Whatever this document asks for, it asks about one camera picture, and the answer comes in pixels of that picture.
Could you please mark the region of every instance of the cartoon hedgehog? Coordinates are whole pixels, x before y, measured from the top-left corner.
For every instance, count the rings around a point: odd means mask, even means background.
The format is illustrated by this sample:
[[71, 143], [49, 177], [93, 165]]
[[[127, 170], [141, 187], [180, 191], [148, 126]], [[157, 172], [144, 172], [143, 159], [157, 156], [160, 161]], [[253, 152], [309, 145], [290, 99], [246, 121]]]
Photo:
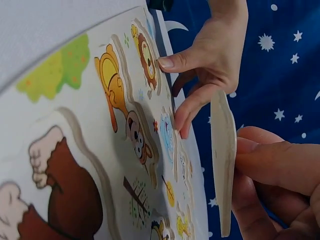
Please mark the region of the cartoon hedgehog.
[[139, 33], [138, 28], [134, 24], [131, 25], [131, 34], [142, 64], [146, 84], [151, 89], [147, 93], [149, 99], [151, 99], [152, 91], [155, 91], [157, 87], [155, 60], [146, 37], [141, 32]]
[[150, 240], [169, 240], [169, 235], [164, 236], [164, 222], [160, 220], [160, 223], [157, 221], [152, 221], [151, 223], [151, 235]]

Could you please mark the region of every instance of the fingernail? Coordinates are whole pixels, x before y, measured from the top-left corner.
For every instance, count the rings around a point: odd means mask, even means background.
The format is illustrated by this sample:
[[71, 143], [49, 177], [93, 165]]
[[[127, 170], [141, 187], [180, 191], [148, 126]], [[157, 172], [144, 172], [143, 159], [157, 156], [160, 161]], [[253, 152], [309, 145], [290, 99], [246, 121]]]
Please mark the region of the fingernail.
[[237, 137], [237, 152], [238, 154], [252, 153], [259, 143], [251, 141], [249, 139], [238, 136]]
[[160, 57], [158, 62], [165, 69], [171, 69], [174, 67], [174, 62], [169, 57]]

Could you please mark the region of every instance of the cartoon bird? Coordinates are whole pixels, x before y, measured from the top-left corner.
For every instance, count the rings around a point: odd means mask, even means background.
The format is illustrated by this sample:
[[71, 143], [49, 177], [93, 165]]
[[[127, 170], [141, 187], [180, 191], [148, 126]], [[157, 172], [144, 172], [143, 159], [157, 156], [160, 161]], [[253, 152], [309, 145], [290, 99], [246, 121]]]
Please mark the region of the cartoon bird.
[[178, 235], [181, 238], [183, 237], [183, 234], [190, 237], [190, 233], [188, 231], [188, 226], [189, 226], [188, 218], [184, 217], [184, 222], [183, 222], [182, 217], [178, 215], [177, 219], [176, 219], [176, 229], [178, 231]]
[[164, 236], [164, 222], [160, 220], [160, 223], [157, 221], [152, 221], [151, 223], [151, 236], [150, 240], [169, 240], [169, 235]]
[[174, 162], [174, 129], [168, 114], [161, 115], [160, 132], [165, 144], [169, 162], [173, 166]]
[[94, 58], [95, 68], [101, 80], [105, 97], [109, 106], [110, 117], [113, 131], [118, 131], [117, 119], [114, 109], [119, 109], [125, 118], [125, 133], [131, 140], [135, 154], [140, 163], [144, 165], [147, 173], [146, 161], [153, 157], [151, 148], [146, 143], [142, 125], [137, 113], [133, 110], [128, 111], [125, 100], [125, 87], [119, 75], [119, 62], [113, 46], [108, 44], [105, 53], [99, 59]]
[[134, 24], [131, 25], [131, 35], [142, 64], [146, 83], [150, 87], [147, 95], [151, 99], [152, 91], [155, 91], [157, 87], [155, 60], [146, 37], [141, 32], [139, 33], [137, 26]]

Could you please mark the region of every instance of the small flower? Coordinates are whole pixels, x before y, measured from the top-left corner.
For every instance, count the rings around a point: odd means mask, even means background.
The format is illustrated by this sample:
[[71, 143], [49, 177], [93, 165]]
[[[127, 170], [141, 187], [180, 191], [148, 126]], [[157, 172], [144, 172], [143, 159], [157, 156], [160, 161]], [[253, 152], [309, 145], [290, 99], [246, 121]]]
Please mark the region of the small flower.
[[142, 101], [144, 99], [144, 91], [142, 89], [139, 89], [139, 100]]
[[158, 122], [154, 120], [152, 124], [153, 124], [153, 131], [155, 133], [158, 133]]
[[124, 44], [129, 48], [129, 37], [124, 33]]

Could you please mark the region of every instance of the wooden edge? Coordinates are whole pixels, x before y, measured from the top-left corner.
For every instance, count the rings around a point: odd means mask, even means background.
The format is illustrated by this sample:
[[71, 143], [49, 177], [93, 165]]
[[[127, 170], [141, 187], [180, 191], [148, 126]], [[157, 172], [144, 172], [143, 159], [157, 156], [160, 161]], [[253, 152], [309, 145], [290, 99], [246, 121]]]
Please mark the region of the wooden edge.
[[158, 187], [158, 178], [157, 178], [157, 173], [156, 173], [156, 166], [159, 162], [159, 150], [157, 147], [156, 142], [154, 141], [151, 133], [150, 133], [150, 129], [149, 129], [149, 124], [144, 112], [143, 107], [141, 106], [140, 103], [136, 102], [134, 100], [134, 96], [133, 96], [133, 87], [132, 87], [132, 81], [129, 75], [129, 70], [128, 70], [128, 64], [127, 64], [127, 60], [126, 60], [126, 55], [125, 52], [121, 46], [120, 40], [118, 38], [117, 35], [113, 34], [111, 36], [111, 39], [114, 43], [114, 46], [116, 48], [116, 51], [119, 55], [119, 61], [120, 61], [120, 65], [121, 65], [121, 70], [122, 70], [122, 75], [125, 81], [125, 85], [126, 85], [126, 93], [127, 93], [127, 98], [128, 101], [135, 106], [137, 112], [138, 112], [138, 117], [140, 118], [141, 124], [143, 126], [142, 130], [144, 132], [144, 135], [147, 139], [147, 141], [149, 142], [152, 152], [153, 152], [153, 163], [150, 164], [150, 177], [151, 177], [151, 182], [153, 185], [153, 188], [156, 189]]
[[160, 213], [157, 212], [156, 209], [152, 210], [152, 214], [155, 215], [157, 218], [162, 218], [163, 219], [164, 226], [165, 226], [165, 228], [168, 230], [168, 232], [170, 234], [170, 240], [174, 240], [175, 239], [175, 232], [171, 228], [171, 223], [170, 223], [169, 217], [161, 215]]
[[157, 94], [158, 96], [160, 96], [160, 94], [161, 94], [161, 88], [162, 88], [162, 77], [161, 77], [162, 74], [161, 74], [161, 71], [160, 71], [159, 63], [158, 63], [158, 61], [156, 60], [157, 56], [159, 56], [158, 49], [155, 48], [155, 46], [157, 46], [157, 45], [154, 44], [154, 42], [153, 42], [153, 40], [151, 39], [148, 31], [147, 31], [146, 28], [142, 25], [142, 23], [141, 23], [137, 18], [135, 18], [133, 21], [137, 24], [138, 28], [143, 31], [144, 36], [147, 38], [147, 41], [148, 41], [148, 43], [150, 44], [150, 48], [151, 48], [152, 55], [153, 55], [153, 60], [154, 60], [154, 67], [155, 67], [156, 74], [157, 74], [157, 79], [158, 79], [158, 81], [157, 81], [157, 82], [158, 82], [158, 87], [157, 87], [157, 92], [156, 92], [156, 94]]
[[187, 185], [189, 195], [190, 195], [191, 208], [194, 209], [195, 208], [194, 192], [193, 192], [192, 184], [190, 182], [191, 173], [189, 170], [190, 160], [189, 160], [189, 157], [187, 155], [186, 150], [183, 147], [182, 141], [180, 142], [180, 147], [181, 147], [181, 151], [183, 152], [184, 157], [185, 157], [185, 161], [186, 161], [186, 163], [185, 163], [185, 181], [186, 181], [186, 185]]
[[177, 131], [174, 129], [174, 118], [173, 118], [173, 113], [171, 111], [171, 108], [169, 107], [168, 111], [164, 106], [161, 108], [161, 114], [167, 114], [170, 118], [171, 125], [172, 125], [172, 134], [173, 134], [173, 163], [172, 163], [172, 168], [173, 168], [173, 176], [174, 180], [177, 183], [178, 182], [178, 137], [177, 137]]
[[110, 231], [113, 240], [121, 240], [120, 231], [118, 229], [116, 221], [117, 218], [115, 204], [112, 197], [112, 188], [107, 172], [105, 171], [98, 157], [87, 147], [81, 131], [80, 124], [74, 113], [66, 107], [59, 107], [56, 109], [56, 111], [59, 112], [66, 119], [68, 125], [71, 128], [75, 144], [77, 145], [81, 153], [87, 157], [87, 159], [95, 168], [100, 178], [100, 183], [102, 186], [101, 190], [105, 201], [104, 204], [106, 209], [107, 228]]

